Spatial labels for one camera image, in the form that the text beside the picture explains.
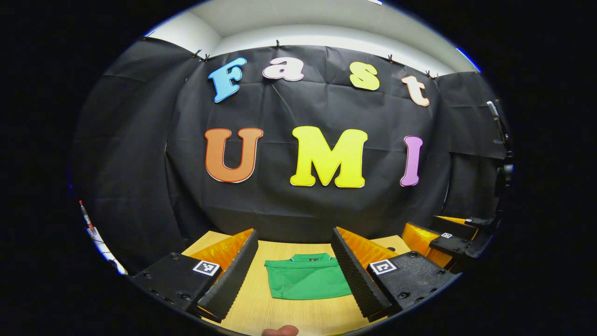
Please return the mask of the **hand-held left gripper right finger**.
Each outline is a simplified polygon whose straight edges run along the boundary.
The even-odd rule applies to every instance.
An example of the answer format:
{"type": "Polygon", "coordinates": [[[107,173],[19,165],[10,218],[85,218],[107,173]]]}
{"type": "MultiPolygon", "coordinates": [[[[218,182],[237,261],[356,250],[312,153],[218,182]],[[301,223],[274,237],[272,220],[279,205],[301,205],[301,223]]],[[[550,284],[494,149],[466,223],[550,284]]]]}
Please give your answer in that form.
{"type": "Polygon", "coordinates": [[[457,275],[416,251],[397,254],[340,227],[331,247],[363,317],[370,322],[409,310],[457,275]]]}

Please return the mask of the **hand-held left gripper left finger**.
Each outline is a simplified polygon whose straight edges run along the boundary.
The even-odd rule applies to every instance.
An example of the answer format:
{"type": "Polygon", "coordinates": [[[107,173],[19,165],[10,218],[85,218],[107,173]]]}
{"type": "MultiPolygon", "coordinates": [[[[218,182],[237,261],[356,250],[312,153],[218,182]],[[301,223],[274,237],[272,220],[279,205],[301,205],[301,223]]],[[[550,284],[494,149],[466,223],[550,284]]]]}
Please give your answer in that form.
{"type": "Polygon", "coordinates": [[[257,249],[257,232],[250,228],[190,256],[170,253],[132,276],[132,282],[179,310],[221,322],[257,249]]]}

